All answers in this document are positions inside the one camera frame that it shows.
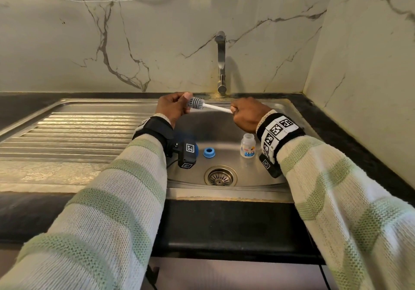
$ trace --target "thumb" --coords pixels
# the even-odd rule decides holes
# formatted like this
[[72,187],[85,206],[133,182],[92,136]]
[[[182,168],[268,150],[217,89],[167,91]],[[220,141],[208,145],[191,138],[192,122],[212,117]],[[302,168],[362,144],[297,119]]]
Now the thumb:
[[177,103],[180,104],[182,106],[182,108],[186,108],[187,107],[187,103],[189,102],[189,100],[190,100],[191,97],[193,97],[193,93],[191,93],[191,92],[185,92],[180,97],[180,99],[177,101]]

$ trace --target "forearm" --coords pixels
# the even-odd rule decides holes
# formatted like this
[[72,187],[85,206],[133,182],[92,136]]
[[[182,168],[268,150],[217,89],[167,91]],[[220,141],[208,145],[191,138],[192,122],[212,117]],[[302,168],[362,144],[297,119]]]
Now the forearm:
[[347,156],[309,136],[277,154],[295,206],[341,289],[409,289],[415,210]]
[[134,139],[27,242],[0,289],[141,286],[166,197],[166,160],[150,135]]

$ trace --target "stainless steel sink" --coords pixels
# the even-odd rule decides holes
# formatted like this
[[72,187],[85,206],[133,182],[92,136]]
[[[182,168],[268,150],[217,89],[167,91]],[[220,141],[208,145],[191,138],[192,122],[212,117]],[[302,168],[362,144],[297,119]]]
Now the stainless steel sink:
[[[263,102],[318,137],[288,100]],[[229,101],[209,103],[230,107]],[[0,191],[78,192],[122,152],[156,104],[154,99],[66,99],[0,131]],[[239,154],[243,134],[231,114],[192,110],[181,117],[176,137],[196,140],[200,154],[189,170],[169,167],[167,198],[293,202],[283,176],[272,178],[257,155]],[[203,156],[206,147],[215,149],[215,157]]]

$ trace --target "faucet spout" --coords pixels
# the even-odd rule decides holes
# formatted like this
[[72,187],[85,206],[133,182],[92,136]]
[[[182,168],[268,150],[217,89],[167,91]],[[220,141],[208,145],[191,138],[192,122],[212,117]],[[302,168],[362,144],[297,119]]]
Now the faucet spout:
[[225,45],[226,37],[225,32],[219,31],[215,36],[215,42],[217,43],[217,64],[219,67],[219,80],[217,82],[217,90],[220,95],[226,94],[226,82],[225,82]]

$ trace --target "bottle label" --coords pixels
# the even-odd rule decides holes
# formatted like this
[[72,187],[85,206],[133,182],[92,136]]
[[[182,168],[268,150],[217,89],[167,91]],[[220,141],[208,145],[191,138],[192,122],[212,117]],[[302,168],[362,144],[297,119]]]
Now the bottle label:
[[245,157],[252,157],[255,155],[255,147],[241,147],[241,151],[244,153]]

